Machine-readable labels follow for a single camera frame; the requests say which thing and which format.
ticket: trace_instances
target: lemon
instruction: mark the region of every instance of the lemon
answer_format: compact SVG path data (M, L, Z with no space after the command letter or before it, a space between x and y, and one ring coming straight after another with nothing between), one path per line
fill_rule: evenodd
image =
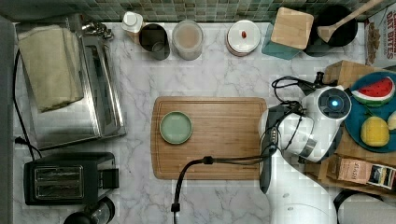
M388 128L390 130L396 129L396 111L393 112L388 118Z
M370 147L382 147L389 141L388 124L381 118L373 116L361 125L361 140Z

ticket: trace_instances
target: wooden spoon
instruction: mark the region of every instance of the wooden spoon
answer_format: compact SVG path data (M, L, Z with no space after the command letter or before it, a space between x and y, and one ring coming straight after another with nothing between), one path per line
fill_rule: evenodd
M367 11L368 9L376 6L377 4L383 2L384 0L371 0L369 2L367 2L366 4L364 4L363 6L359 7L358 9L356 9L354 12L350 13L349 15L347 15L345 18L343 18L342 20L340 20L339 22L337 22L334 25L331 26L319 26L318 27L318 35L320 36L320 38L328 43L330 38L332 37L332 34L334 33L335 30L337 30L338 28L340 28L340 26L344 25L345 23L355 19L357 16L359 16L361 13Z

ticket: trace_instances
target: watermelon slice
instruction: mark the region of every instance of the watermelon slice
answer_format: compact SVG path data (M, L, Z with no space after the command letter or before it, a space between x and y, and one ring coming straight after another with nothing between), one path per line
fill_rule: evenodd
M390 77L384 77L373 84L352 92L357 101L368 106L384 105L392 99L394 93L395 84Z

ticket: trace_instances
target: green bowl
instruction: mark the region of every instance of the green bowl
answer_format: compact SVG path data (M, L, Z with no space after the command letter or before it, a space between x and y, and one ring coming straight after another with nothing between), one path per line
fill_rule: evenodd
M191 136L191 120L186 114L180 111L172 111L166 114L161 120L160 133L166 142L170 144L182 144Z

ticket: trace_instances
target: white container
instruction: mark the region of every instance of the white container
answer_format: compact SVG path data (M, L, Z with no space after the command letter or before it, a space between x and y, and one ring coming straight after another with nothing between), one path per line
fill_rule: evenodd
M231 54L243 57L257 48L261 37L260 29L254 22L238 21L228 31L225 42Z
M143 26L145 26L145 23L141 15L133 12L125 13L121 27L136 44L139 44L139 34Z
M194 21L181 21L172 33L172 43L181 58L195 60L202 53L204 32Z

